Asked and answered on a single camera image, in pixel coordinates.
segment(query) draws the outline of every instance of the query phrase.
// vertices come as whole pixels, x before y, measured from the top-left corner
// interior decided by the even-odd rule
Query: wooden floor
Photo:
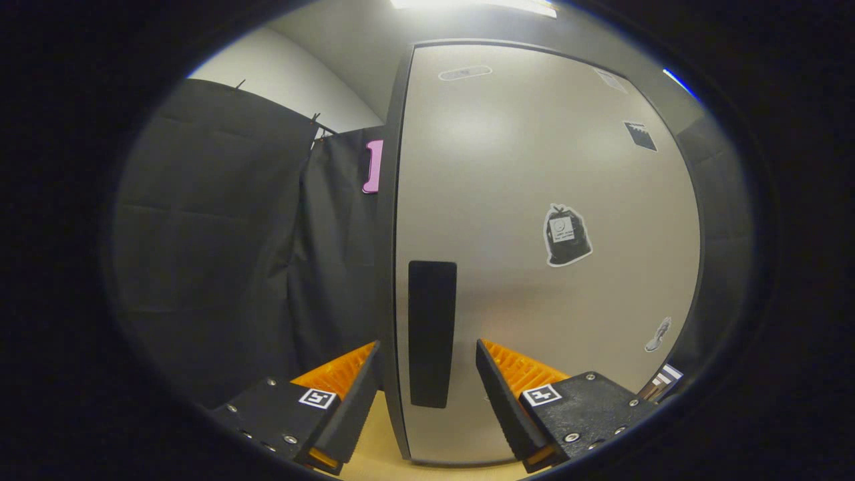
[[[380,391],[374,398],[368,419],[365,421],[363,433],[359,437],[357,449],[351,462],[345,464],[338,478],[349,481],[384,480],[384,479],[413,479],[422,480],[455,480],[469,479],[478,481],[521,479],[527,476],[522,463],[512,463],[489,467],[430,467],[418,466],[402,460],[398,451],[398,443],[389,422],[389,412],[386,410],[386,397]]]

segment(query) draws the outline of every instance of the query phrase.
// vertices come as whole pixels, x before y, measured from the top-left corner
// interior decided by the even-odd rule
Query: pink handle
[[[380,190],[380,159],[383,155],[383,141],[371,140],[366,146],[371,151],[369,181],[363,184],[364,193],[377,193]]]

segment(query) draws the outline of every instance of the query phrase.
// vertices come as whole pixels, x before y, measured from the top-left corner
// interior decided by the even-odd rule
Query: sticker
[[[656,334],[653,335],[653,338],[647,342],[644,346],[644,350],[648,353],[652,353],[653,351],[659,349],[659,346],[662,346],[662,339],[665,337],[665,333],[668,332],[668,329],[671,327],[671,318],[665,318],[662,320],[662,323],[659,325],[659,328],[656,329]]]
[[[633,142],[635,142],[636,145],[650,149],[654,152],[657,151],[656,145],[653,144],[653,138],[650,136],[650,133],[647,132],[647,126],[645,126],[645,124],[640,122],[624,122],[623,125],[627,126],[629,135],[632,136]]]
[[[380,190],[380,160],[383,158],[383,141],[371,140],[365,146],[371,151],[369,179],[363,184],[363,193],[377,193]]]
[[[526,401],[532,407],[561,399],[561,395],[552,387],[552,384],[522,391],[522,395],[526,397]]]
[[[477,77],[478,75],[492,74],[492,68],[487,65],[476,65],[474,67],[455,68],[439,74],[440,80],[450,82],[452,80],[466,79],[468,77]]]
[[[595,68],[593,71],[599,75],[599,78],[603,79],[603,82],[605,82],[605,84],[607,86],[610,86],[611,88],[619,90],[623,93],[628,93],[627,89],[623,88],[623,85],[621,85],[621,82],[617,78],[615,78],[614,75],[612,75],[608,72],[605,72],[603,70],[600,70],[599,68]]]
[[[329,405],[332,404],[333,399],[335,399],[335,393],[321,391],[320,389],[309,389],[306,391],[306,394],[300,398],[300,402],[312,407],[327,409]]]
[[[564,204],[551,204],[546,211],[543,240],[546,263],[552,267],[573,264],[593,252],[582,216]]]

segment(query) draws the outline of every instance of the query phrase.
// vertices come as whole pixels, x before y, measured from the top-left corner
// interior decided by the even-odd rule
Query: ceiling light
[[[663,69],[662,69],[662,72],[663,72],[664,74],[668,75],[668,76],[670,77],[670,79],[672,79],[673,81],[677,82],[677,85],[678,85],[678,86],[683,87],[683,90],[685,90],[686,92],[688,92],[688,93],[689,93],[689,95],[691,95],[695,100],[698,100],[698,98],[697,98],[697,97],[695,97],[694,93],[693,93],[691,90],[689,90],[689,87],[687,87],[685,84],[683,84],[683,82],[681,82],[681,81],[680,81],[680,79],[678,79],[678,78],[674,77],[674,74],[670,73],[670,72],[668,71],[668,69],[667,69],[667,68],[663,68]]]
[[[555,9],[546,0],[391,0],[396,9],[443,9],[464,5],[496,5],[509,9],[525,10],[556,18]]]

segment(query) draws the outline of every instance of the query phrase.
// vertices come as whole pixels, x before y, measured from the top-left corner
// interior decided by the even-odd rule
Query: gray cabinet door
[[[571,376],[599,371],[641,389],[686,319],[700,249],[686,165],[644,96],[561,56],[436,45],[415,49],[405,105],[395,283],[412,459],[512,458],[475,368],[481,337]],[[551,225],[553,205],[572,215]],[[550,246],[582,236],[588,255],[570,249],[551,262]],[[445,408],[410,399],[413,260],[457,264]],[[670,328],[648,352],[665,318]]]

